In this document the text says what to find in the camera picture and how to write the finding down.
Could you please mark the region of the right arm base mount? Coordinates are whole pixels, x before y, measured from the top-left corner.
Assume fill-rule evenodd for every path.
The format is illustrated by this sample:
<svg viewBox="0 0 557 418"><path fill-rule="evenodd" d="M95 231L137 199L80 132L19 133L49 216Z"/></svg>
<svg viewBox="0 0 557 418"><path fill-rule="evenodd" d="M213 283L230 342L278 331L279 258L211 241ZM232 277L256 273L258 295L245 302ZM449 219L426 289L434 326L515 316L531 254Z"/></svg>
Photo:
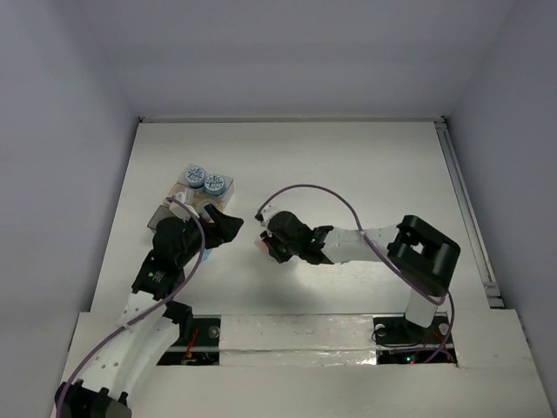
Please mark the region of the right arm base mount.
<svg viewBox="0 0 557 418"><path fill-rule="evenodd" d="M453 364L457 354L449 335L450 319L436 314L432 324L423 328L407 321L402 315L373 317L372 341L376 346L379 365Z"/></svg>

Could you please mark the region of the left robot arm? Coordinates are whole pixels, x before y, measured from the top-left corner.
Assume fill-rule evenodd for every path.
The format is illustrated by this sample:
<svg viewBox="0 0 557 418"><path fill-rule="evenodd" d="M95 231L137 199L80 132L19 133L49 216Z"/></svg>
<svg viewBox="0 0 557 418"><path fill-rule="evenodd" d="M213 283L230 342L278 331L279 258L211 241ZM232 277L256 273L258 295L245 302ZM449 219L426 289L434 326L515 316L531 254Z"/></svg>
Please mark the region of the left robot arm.
<svg viewBox="0 0 557 418"><path fill-rule="evenodd" d="M190 306L175 297L204 253L232 242L244 221L208 204L208 218L160 220L116 328L78 364L55 394L58 417L130 417L140 388L174 343L194 337Z"/></svg>

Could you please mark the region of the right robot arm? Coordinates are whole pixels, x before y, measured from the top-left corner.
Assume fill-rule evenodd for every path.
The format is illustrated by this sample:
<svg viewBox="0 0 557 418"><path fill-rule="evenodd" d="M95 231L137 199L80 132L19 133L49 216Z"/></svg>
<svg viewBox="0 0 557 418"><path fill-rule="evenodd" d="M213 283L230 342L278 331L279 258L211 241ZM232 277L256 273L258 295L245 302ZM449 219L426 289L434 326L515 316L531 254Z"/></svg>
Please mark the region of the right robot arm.
<svg viewBox="0 0 557 418"><path fill-rule="evenodd" d="M433 329L438 306L448 294L460 257L460 246L415 215L397 225L348 230L335 226L311 228L288 211L268 206L255 216L268 253L279 263L293 257L312 265L352 261L378 262L392 269L410 288L400 321L402 334L420 341Z"/></svg>

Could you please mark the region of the blue splash label jar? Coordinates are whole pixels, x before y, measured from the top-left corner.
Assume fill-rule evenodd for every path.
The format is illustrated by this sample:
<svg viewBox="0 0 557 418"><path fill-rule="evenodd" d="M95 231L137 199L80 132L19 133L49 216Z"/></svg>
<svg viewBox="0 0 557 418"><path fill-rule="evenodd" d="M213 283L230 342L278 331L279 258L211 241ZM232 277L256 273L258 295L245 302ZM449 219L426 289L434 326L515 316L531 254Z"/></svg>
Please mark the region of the blue splash label jar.
<svg viewBox="0 0 557 418"><path fill-rule="evenodd" d="M198 189L205 186L206 177L207 172L204 168L198 165L191 165L183 172L181 181L190 188Z"/></svg>

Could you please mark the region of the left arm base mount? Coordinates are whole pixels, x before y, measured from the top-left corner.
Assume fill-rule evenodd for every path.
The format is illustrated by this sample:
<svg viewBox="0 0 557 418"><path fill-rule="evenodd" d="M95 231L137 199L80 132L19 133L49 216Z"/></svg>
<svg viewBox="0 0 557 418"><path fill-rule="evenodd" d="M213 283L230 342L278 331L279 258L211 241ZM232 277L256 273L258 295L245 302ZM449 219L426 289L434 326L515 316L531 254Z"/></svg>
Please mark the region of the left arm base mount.
<svg viewBox="0 0 557 418"><path fill-rule="evenodd" d="M194 317L189 334L180 334L166 350L159 366L217 366L220 363L221 318Z"/></svg>

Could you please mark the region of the blue marker pen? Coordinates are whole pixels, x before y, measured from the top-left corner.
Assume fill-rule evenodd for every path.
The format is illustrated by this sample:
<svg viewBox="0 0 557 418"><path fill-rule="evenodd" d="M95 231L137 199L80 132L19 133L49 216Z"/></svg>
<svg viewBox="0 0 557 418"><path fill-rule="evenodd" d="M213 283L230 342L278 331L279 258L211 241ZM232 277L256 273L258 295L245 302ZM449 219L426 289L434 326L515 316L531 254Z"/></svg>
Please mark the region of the blue marker pen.
<svg viewBox="0 0 557 418"><path fill-rule="evenodd" d="M202 262L208 260L208 258L211 256L211 253L212 253L212 249L205 249L202 257Z"/></svg>

